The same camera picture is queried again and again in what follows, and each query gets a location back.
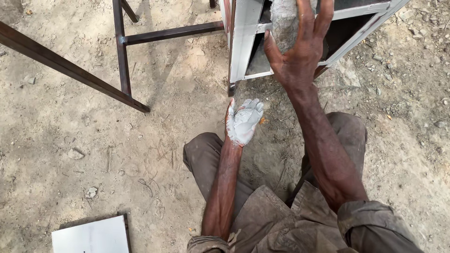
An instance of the hand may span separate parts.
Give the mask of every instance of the hand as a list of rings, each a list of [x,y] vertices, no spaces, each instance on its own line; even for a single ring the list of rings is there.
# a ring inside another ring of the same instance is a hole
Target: hand
[[[252,139],[256,125],[264,113],[263,106],[259,99],[247,99],[235,111],[235,101],[231,98],[225,123],[226,134],[235,145],[243,147]]]
[[[271,32],[264,34],[264,52],[274,71],[275,78],[281,83],[288,95],[294,93],[308,99],[314,71],[322,56],[323,40],[334,14],[334,0],[322,0],[320,12],[314,19],[309,0],[297,0],[298,35],[294,48],[281,54]]]

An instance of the forearm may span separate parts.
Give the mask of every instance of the forearm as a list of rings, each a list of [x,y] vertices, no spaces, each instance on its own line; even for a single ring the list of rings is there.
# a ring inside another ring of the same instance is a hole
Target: forearm
[[[317,88],[302,85],[302,93],[288,92],[305,139],[314,176],[330,208],[337,212],[345,202],[368,200],[355,164],[320,107]]]
[[[233,144],[226,137],[203,214],[202,235],[220,236],[225,241],[228,239],[241,156],[242,147]]]

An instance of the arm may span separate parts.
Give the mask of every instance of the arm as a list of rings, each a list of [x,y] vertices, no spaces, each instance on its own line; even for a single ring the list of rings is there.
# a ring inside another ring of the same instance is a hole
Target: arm
[[[312,83],[322,55],[322,41],[333,19],[334,1],[323,0],[316,19],[308,0],[297,0],[297,5],[299,28],[294,48],[281,54],[266,31],[264,51],[297,114],[319,189],[337,212],[346,202],[368,198],[354,163],[320,107],[317,88]]]
[[[241,156],[242,147],[234,145],[227,136],[220,154],[219,169],[203,214],[202,235],[219,236],[225,241],[228,239]]]
[[[227,241],[234,210],[234,194],[242,149],[261,120],[263,103],[247,99],[236,111],[232,98],[225,116],[226,137],[220,152],[219,168],[206,202],[202,235],[219,236]]]

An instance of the man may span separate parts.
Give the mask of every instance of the man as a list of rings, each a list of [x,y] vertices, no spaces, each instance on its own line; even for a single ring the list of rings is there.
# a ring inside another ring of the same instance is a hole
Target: man
[[[207,200],[201,236],[190,253],[216,252],[422,252],[393,209],[369,201],[361,181],[367,130],[346,113],[325,115],[313,75],[333,18],[333,0],[322,0],[317,18],[308,0],[297,0],[294,48],[281,54],[269,31],[265,53],[286,90],[305,139],[301,179],[283,203],[267,186],[255,191],[238,177],[242,148],[262,116],[262,104],[229,106],[226,138],[203,133],[184,146],[184,162]]]

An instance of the knee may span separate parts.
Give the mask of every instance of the knee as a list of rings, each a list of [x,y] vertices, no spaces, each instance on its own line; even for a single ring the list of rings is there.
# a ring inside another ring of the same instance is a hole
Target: knee
[[[210,147],[212,143],[220,142],[220,138],[215,133],[201,133],[194,137],[190,142],[183,147],[184,150],[204,149]]]
[[[367,129],[360,117],[342,112],[332,112],[326,116],[336,134],[343,132],[367,141]]]

